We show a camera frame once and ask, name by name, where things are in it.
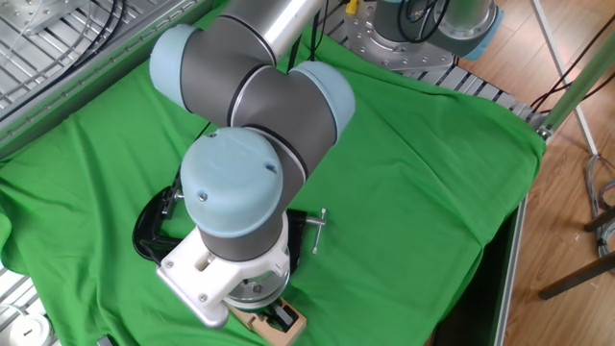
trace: green fabric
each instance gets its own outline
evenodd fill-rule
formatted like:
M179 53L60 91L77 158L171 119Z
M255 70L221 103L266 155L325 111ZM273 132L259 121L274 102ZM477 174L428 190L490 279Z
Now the green fabric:
M528 193L545 144L489 101L327 38L317 56L350 82L357 112L292 203L329 211L318 256L308 231L284 294L308 320L297 344L422 345ZM157 93L145 63L0 169L2 260L32 276L62 345L263 344L234 318L204 327L132 245L139 212L206 123ZM184 236L193 224L178 205L164 227Z

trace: metal pole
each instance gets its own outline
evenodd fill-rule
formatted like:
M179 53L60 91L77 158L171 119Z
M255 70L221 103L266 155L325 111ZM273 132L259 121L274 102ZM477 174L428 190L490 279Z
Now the metal pole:
M579 284L583 284L588 280L594 279L595 277L613 268L615 268L615 252L608 254L606 257L594 260L576 272L546 286L538 292L538 296L542 300L549 300L554 296Z
M557 129L568 114L583 99L587 91L598 81L602 74L615 62L615 33L606 40L596 56L585 66L568 88L564 96L557 102L545 125L552 130Z
M549 47L549 52L551 53L551 57L553 58L553 62L555 63L557 73L559 73L559 76L561 77L566 72L566 67L564 65L564 61L561 59L561 55L559 54L559 49L557 48L557 44L554 40L554 35L551 31L551 28L549 27L547 16L542 9L540 0L531 0L531 4L534 7L534 13L536 14L536 18L538 19L540 30L542 30L542 35L547 41L547 47ZM570 83L570 78L568 76L564 78L564 83ZM587 145L589 146L589 151L592 153L592 155L598 155L596 143L594 142L594 138L589 131L589 126L587 125L587 121L585 120L585 114L580 108L580 105L577 105L577 107L575 108L575 113L577 114L578 124L580 125L581 129L583 130L583 134L585 135L585 140L587 141Z

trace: screw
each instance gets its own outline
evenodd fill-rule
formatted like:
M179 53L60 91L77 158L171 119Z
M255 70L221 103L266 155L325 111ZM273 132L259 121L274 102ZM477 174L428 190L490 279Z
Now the screw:
M278 173L278 170L276 169L276 166L273 164L265 164L265 168L267 168L268 170L274 172L274 173Z
M326 213L327 213L327 210L322 208L320 210L320 218L324 220ZM322 230L323 230L323 225L318 225L318 233L316 234L316 241L314 241L314 248L311 250L311 253L313 255L316 255L316 253L318 252L318 240L320 240L320 232Z

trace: wire rack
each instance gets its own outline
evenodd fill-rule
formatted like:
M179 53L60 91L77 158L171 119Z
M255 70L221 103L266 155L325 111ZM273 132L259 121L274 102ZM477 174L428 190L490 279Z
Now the wire rack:
M120 28L127 29L135 19L155 10L158 4L159 0L127 1ZM0 16L0 114L10 105L28 99L30 93L58 78L79 59L102 30L111 7L111 0L91 0L37 34L22 36L10 54L10 47L21 30L8 18ZM117 24L120 11L112 15L110 28ZM111 29L107 29L105 36L110 33Z

